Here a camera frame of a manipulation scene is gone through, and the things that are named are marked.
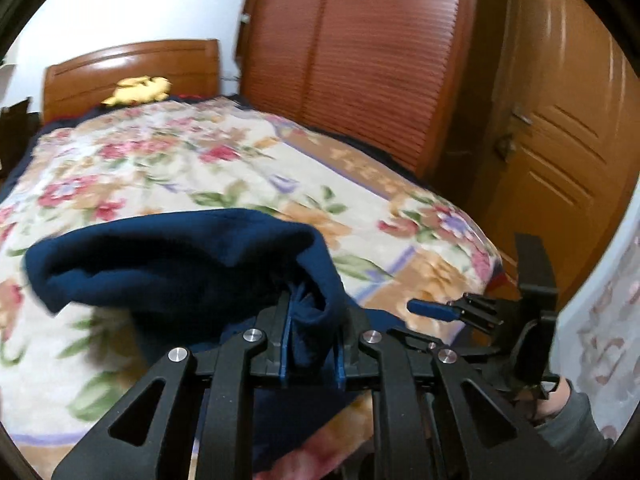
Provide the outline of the person's left hand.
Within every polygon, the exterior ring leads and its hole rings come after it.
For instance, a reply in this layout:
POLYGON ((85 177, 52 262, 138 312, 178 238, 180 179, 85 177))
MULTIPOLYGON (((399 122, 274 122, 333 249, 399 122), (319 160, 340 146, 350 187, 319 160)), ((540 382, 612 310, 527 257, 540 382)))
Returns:
POLYGON ((279 458, 269 470, 254 474, 254 479, 322 479, 341 466, 373 434, 371 427, 338 428, 325 426, 300 448, 279 458))

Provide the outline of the person's right hand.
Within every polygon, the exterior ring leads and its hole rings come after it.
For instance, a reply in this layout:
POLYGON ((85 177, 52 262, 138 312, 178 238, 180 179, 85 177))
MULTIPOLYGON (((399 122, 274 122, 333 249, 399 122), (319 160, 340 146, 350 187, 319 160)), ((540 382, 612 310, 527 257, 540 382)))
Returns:
POLYGON ((518 407, 524 410, 527 419, 533 422, 541 422, 549 417, 554 417, 565 408, 570 400, 572 387, 568 380, 561 376, 558 385, 545 399, 536 399, 533 393, 523 391, 516 398, 518 407))

